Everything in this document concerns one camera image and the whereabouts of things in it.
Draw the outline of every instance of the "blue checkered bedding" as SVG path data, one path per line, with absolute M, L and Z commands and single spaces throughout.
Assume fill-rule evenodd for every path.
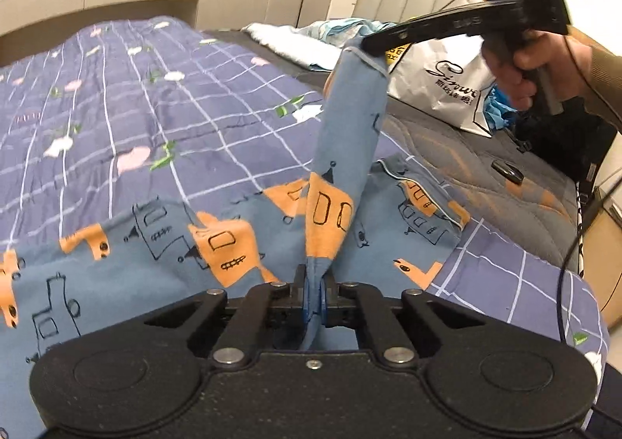
M 219 213 L 300 178 L 321 115 L 292 113 L 322 103 L 263 58 L 171 17 L 81 30 L 0 70 L 0 253 L 64 237 L 156 196 Z M 394 153 L 418 160 L 382 135 L 376 156 Z M 557 337 L 556 279 L 552 265 L 473 219 L 428 291 Z M 390 284 L 383 292 L 399 293 Z M 568 340 L 599 373 L 608 334 L 576 275 L 567 276 L 564 310 Z M 343 347 L 326 334 L 328 348 Z

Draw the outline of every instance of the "black cable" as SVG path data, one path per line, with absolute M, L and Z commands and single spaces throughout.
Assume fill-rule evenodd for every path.
M 572 258 L 572 254 L 574 253 L 575 249 L 577 249 L 579 245 L 579 241 L 588 231 L 590 226 L 592 226 L 592 222 L 596 218 L 596 215 L 598 214 L 600 209 L 603 207 L 605 202 L 609 200 L 609 198 L 614 194 L 614 192 L 618 189 L 618 187 L 620 187 L 621 184 L 622 184 L 622 176 L 618 178 L 618 181 L 615 182 L 615 184 L 613 185 L 613 188 L 611 188 L 601 198 L 601 200 L 599 200 L 596 203 L 593 203 L 588 208 L 586 215 L 584 216 L 584 221 L 587 220 L 587 223 L 584 222 L 583 226 L 581 226 L 581 230 L 578 231 L 577 236 L 572 241 L 572 244 L 570 245 L 570 248 L 568 249 L 568 252 L 566 253 L 564 261 L 562 262 L 562 266 L 559 268 L 559 277 L 557 279 L 557 296 L 556 296 L 557 329 L 559 332 L 559 340 L 563 343 L 566 342 L 566 335 L 564 333 L 565 331 L 564 318 L 562 316 L 562 290 L 564 288 L 564 276 L 566 274 L 566 268 L 568 267 L 568 263 L 570 262 L 570 259 Z
M 611 104 L 609 104 L 609 102 L 607 102 L 600 95 L 600 93 L 598 93 L 594 89 L 594 87 L 589 83 L 589 81 L 587 81 L 585 75 L 579 68 L 577 59 L 575 58 L 574 53 L 572 52 L 570 48 L 570 42 L 568 41 L 568 36 L 564 36 L 564 42 L 566 44 L 566 49 L 568 50 L 568 55 L 570 56 L 570 59 L 572 60 L 572 63 L 574 64 L 581 79 L 584 81 L 586 86 L 590 90 L 592 90 L 592 92 L 596 96 L 598 96 L 598 98 L 611 110 L 611 112 L 615 115 L 615 117 L 618 118 L 619 122 L 622 124 L 622 118 L 620 117 L 618 112 L 615 111 L 615 109 L 611 106 Z M 616 190 L 618 189 L 618 187 L 620 187 L 621 184 L 622 184 L 622 177 L 620 177 L 618 181 L 615 182 L 613 187 L 598 202 L 593 203 L 589 207 L 588 212 L 586 212 L 586 215 L 583 216 L 584 223 L 581 226 L 581 230 L 578 231 L 577 236 L 572 241 L 572 244 L 570 245 L 570 248 L 568 249 L 568 252 L 566 253 L 566 256 L 564 257 L 564 261 L 562 262 L 562 265 L 559 268 L 559 276 L 557 278 L 556 313 L 557 313 L 557 330 L 559 333 L 559 340 L 562 343 L 567 342 L 566 333 L 564 329 L 564 315 L 563 315 L 563 309 L 562 309 L 562 293 L 564 291 L 564 276 L 566 275 L 566 268 L 568 267 L 568 263 L 570 262 L 570 259 L 572 258 L 572 254 L 575 252 L 575 250 L 577 249 L 579 245 L 579 241 L 581 241 L 581 238 L 585 235 L 588 229 L 592 226 L 593 221 L 596 219 L 596 215 L 598 215 L 598 212 L 600 211 L 600 209 L 604 206 L 606 201 L 609 200 L 609 198 L 611 198 L 611 196 L 616 192 Z
M 604 419 L 609 420 L 611 423 L 622 427 L 622 420 L 614 418 L 609 413 L 603 411 L 599 407 L 596 407 L 596 404 L 592 404 L 592 411 L 595 412 L 597 415 L 601 415 Z

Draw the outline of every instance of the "gray mattress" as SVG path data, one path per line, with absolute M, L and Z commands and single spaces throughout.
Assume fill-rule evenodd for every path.
M 310 72 L 282 59 L 239 31 L 209 34 L 235 42 L 321 92 L 327 73 Z M 531 254 L 561 265 L 577 233 L 577 193 L 572 180 L 532 153 L 521 153 L 509 135 L 484 138 L 460 131 L 390 97 L 384 130 L 453 186 L 454 195 Z M 525 176 L 517 187 L 491 168 L 494 159 Z M 570 269 L 577 271 L 578 258 Z

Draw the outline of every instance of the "metal screw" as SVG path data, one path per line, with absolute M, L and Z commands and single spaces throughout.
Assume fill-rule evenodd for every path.
M 384 357 L 394 364 L 406 364 L 415 358 L 415 354 L 412 349 L 396 346 L 395 348 L 386 350 L 384 352 Z
M 312 371 L 317 371 L 321 368 L 321 361 L 319 360 L 307 360 L 307 367 Z
M 214 352 L 214 360 L 219 364 L 237 364 L 244 359 L 244 352 L 238 348 L 221 348 Z

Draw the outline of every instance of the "cartoon house print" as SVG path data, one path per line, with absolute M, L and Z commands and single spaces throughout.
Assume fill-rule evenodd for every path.
M 185 209 L 188 216 L 187 221 L 192 223 L 187 207 Z M 123 238 L 125 242 L 130 242 L 133 239 L 142 240 L 155 261 L 158 261 L 164 253 L 171 252 L 176 255 L 180 264 L 187 258 L 193 258 L 201 269 L 206 270 L 208 268 L 207 263 L 194 247 L 194 241 L 188 241 L 184 232 L 179 229 L 174 230 L 173 226 L 168 223 L 168 211 L 165 206 L 161 204 L 134 206 L 132 213 L 136 224 L 129 234 Z
M 36 362 L 52 346 L 80 335 L 76 319 L 80 317 L 80 304 L 66 295 L 66 276 L 56 273 L 46 280 L 47 302 L 44 309 L 32 315 L 37 336 L 37 352 L 26 358 Z
M 432 202 L 425 191 L 412 180 L 399 183 L 404 192 L 404 201 L 397 206 L 402 219 L 406 222 L 405 234 L 421 234 L 432 244 L 436 245 L 446 229 L 439 227 L 437 220 L 446 220 L 447 217 Z

